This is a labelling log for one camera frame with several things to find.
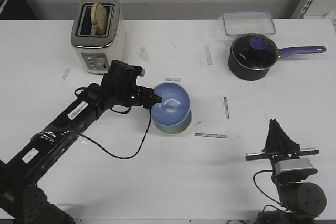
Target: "saucepan handle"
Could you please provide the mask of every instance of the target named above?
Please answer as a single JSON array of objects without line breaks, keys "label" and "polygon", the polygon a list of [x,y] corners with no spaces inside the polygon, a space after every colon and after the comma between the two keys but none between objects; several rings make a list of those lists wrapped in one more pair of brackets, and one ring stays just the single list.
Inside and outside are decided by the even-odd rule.
[{"label": "saucepan handle", "polygon": [[280,58],[284,58],[294,54],[313,54],[326,51],[327,49],[324,46],[287,47],[279,49]]}]

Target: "blue bowl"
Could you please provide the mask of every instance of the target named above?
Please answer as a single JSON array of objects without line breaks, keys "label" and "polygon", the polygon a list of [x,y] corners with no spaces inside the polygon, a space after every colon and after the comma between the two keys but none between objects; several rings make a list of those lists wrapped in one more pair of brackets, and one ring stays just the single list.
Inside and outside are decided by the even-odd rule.
[{"label": "blue bowl", "polygon": [[191,121],[190,99],[185,89],[174,82],[164,82],[154,88],[154,93],[162,97],[151,109],[156,126],[169,134],[185,130]]}]

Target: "white table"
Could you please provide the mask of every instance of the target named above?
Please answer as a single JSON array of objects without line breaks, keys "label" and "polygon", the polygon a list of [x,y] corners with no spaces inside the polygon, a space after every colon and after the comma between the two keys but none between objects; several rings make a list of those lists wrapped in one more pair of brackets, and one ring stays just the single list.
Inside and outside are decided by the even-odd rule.
[{"label": "white table", "polygon": [[[244,158],[263,149],[269,120],[276,118],[302,148],[320,150],[308,157],[319,172],[306,181],[327,195],[319,218],[336,219],[336,35],[328,20],[274,21],[270,38],[279,48],[324,45],[328,51],[280,60],[264,78],[249,82],[231,73],[230,39],[218,20],[125,21],[124,61],[146,70],[138,84],[154,87],[165,78],[180,78],[191,97],[192,123],[177,136],[152,125],[139,155],[127,161],[78,140],[40,180],[48,200],[75,219],[255,219],[271,201],[255,188],[252,176],[271,167],[268,160]],[[61,113],[76,98],[75,88],[100,83],[102,76],[86,73],[70,44],[72,23],[0,22],[1,160],[8,162]],[[141,57],[143,47],[147,59]],[[85,134],[127,156],[138,148],[147,123],[140,107],[128,115],[106,112]],[[269,174],[257,181],[277,199]],[[10,216],[0,210],[0,218]]]}]

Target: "sticker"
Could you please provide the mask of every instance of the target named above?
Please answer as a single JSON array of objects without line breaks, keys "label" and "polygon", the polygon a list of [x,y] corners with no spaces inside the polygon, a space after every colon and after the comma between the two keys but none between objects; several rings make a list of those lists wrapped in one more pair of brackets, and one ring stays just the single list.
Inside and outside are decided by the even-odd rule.
[{"label": "sticker", "polygon": [[82,112],[89,104],[87,102],[81,102],[73,111],[68,114],[68,117],[73,120],[75,117]]},{"label": "sticker", "polygon": [[23,158],[22,161],[25,162],[26,164],[29,163],[35,157],[38,153],[38,150],[32,148]]}]

